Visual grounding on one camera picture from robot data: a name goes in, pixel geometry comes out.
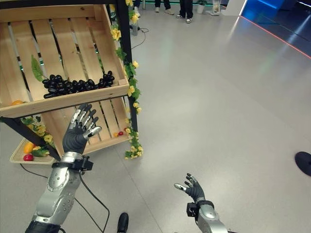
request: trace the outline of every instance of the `flower garland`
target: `flower garland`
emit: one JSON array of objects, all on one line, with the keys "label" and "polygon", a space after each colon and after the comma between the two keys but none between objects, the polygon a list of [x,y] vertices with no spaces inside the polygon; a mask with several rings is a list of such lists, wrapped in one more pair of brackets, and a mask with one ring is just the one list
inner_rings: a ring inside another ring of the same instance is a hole
[{"label": "flower garland", "polygon": [[[126,5],[133,6],[132,0],[125,0]],[[115,7],[110,5],[110,9],[113,9],[115,11]],[[129,12],[129,20],[133,24],[137,24],[138,21],[138,15],[133,10]],[[121,31],[119,30],[118,24],[113,24],[111,26],[111,35],[112,38],[119,42],[121,38]],[[129,89],[127,91],[127,95],[129,97],[132,97],[134,99],[133,107],[136,109],[136,113],[139,114],[142,110],[142,108],[139,106],[139,102],[137,101],[140,96],[140,90],[137,88],[137,79],[135,79],[134,75],[136,75],[135,69],[139,67],[138,62],[133,61],[128,62],[126,61],[126,53],[123,52],[121,47],[118,47],[116,49],[117,56],[123,61],[124,64],[124,74],[129,82]],[[143,154],[143,148],[141,144],[139,143],[138,138],[138,132],[135,132],[132,127],[132,120],[129,118],[125,119],[125,122],[129,124],[129,127],[125,129],[125,131],[128,133],[130,137],[130,143],[131,143],[131,150],[127,150],[125,152],[125,159],[133,159],[142,156]]]}]

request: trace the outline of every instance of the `black robotic glove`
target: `black robotic glove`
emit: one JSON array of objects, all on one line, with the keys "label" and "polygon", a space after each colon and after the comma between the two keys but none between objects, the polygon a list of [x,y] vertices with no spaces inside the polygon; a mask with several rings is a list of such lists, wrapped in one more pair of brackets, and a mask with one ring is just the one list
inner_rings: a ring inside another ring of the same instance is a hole
[{"label": "black robotic glove", "polygon": [[205,200],[204,191],[196,178],[191,174],[187,173],[186,179],[190,181],[190,183],[185,181],[185,184],[189,187],[184,187],[181,184],[175,183],[175,188],[187,193],[190,197],[193,198],[195,203]]},{"label": "black robotic glove", "polygon": [[91,104],[82,104],[73,114],[63,138],[64,152],[82,154],[90,137],[99,133],[102,128],[96,126],[98,117],[93,118],[96,110],[91,111]]}]

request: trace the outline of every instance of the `orange fruit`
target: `orange fruit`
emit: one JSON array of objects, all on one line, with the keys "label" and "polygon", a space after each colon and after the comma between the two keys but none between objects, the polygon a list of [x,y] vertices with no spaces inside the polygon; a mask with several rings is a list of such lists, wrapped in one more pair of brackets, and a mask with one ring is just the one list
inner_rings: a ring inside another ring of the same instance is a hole
[{"label": "orange fruit", "polygon": [[21,100],[16,100],[16,101],[12,102],[11,105],[17,105],[17,104],[22,104],[22,103],[24,103],[24,102]]},{"label": "orange fruit", "polygon": [[34,143],[27,142],[24,146],[24,153],[29,154],[33,151],[33,148],[35,147]]}]

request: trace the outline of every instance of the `black pants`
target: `black pants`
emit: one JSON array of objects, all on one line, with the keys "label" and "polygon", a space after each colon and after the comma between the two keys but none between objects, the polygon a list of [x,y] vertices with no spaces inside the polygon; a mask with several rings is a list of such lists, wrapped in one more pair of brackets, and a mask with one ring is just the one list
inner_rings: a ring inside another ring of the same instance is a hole
[{"label": "black pants", "polygon": [[[164,1],[164,6],[165,6],[165,10],[170,9],[171,5],[170,5],[170,0],[163,0]],[[155,7],[160,7],[161,4],[161,0],[155,0]]]},{"label": "black pants", "polygon": [[135,0],[134,1],[134,6],[138,7],[140,6],[140,0]]},{"label": "black pants", "polygon": [[192,12],[192,3],[193,0],[179,0],[180,2],[180,11],[179,14],[181,17],[186,17],[187,13],[187,18],[192,18],[193,12]]}]

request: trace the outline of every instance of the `robotic arm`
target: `robotic arm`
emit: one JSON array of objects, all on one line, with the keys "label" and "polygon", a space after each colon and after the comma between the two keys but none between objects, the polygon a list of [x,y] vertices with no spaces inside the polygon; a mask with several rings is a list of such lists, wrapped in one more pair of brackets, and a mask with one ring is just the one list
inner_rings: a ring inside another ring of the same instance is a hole
[{"label": "robotic arm", "polygon": [[194,176],[187,173],[185,181],[188,187],[175,183],[175,188],[187,193],[193,198],[195,203],[187,204],[187,214],[189,217],[195,217],[195,221],[199,229],[203,233],[228,233],[225,225],[219,220],[217,212],[214,210],[214,204],[205,200],[205,195],[202,187]]},{"label": "robotic arm", "polygon": [[82,104],[71,118],[63,138],[64,156],[52,165],[47,188],[41,196],[26,233],[57,233],[72,209],[75,192],[80,184],[79,172],[91,170],[93,163],[82,156],[90,137],[102,129],[93,118],[96,110]]}]

